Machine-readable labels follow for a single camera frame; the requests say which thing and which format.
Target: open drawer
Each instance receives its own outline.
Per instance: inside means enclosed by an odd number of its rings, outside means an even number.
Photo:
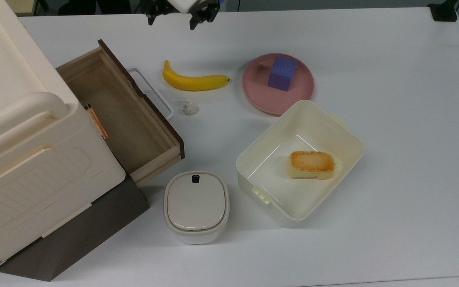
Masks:
[[[140,187],[184,158],[184,144],[104,42],[98,44],[57,71]]]

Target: blue block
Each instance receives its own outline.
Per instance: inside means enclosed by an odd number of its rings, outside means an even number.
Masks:
[[[283,91],[290,89],[293,73],[295,73],[297,61],[288,60],[283,57],[275,57],[270,76],[268,77],[268,86]]]

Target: banana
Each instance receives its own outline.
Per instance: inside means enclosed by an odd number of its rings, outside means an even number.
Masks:
[[[162,77],[168,84],[185,91],[205,91],[223,87],[230,79],[224,75],[211,75],[202,77],[186,77],[175,73],[169,67],[169,61],[164,61]]]

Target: toasted bread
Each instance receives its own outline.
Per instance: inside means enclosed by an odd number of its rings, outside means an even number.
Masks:
[[[324,152],[293,152],[288,160],[291,178],[330,178],[334,172],[334,159]]]

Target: pink plate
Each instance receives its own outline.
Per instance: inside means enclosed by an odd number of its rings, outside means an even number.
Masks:
[[[270,70],[276,56],[297,61],[289,91],[267,86]],[[250,102],[265,113],[281,116],[299,100],[313,96],[315,82],[308,67],[298,59],[285,54],[266,54],[254,59],[245,69],[242,77],[244,93]]]

